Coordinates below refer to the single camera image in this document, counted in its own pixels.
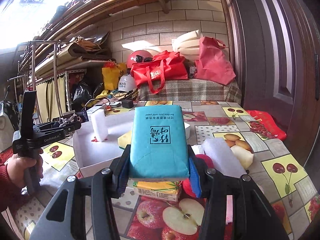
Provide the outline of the red sleeve left forearm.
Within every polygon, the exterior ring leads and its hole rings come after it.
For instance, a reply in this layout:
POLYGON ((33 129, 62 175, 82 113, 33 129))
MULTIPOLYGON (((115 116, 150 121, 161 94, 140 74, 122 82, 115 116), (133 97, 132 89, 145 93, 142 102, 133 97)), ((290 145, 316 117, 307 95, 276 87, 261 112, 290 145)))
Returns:
POLYGON ((7 166, 4 163, 1 163, 0 172, 0 210, 3 212, 18 200, 21 189, 9 178, 7 166))

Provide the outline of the left hand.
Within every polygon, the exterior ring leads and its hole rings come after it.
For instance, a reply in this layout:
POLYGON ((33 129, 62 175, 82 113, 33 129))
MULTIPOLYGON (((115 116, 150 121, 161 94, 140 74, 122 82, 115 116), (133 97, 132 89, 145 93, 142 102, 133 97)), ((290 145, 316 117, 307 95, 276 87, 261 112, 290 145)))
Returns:
POLYGON ((17 154, 13 154, 13 156, 5 162, 10 180, 19 189, 22 189, 26 186, 24 171, 28 168, 36 167, 39 180, 43 178, 42 165, 43 159, 41 156, 39 156, 36 160, 29 157, 19 157, 17 154))

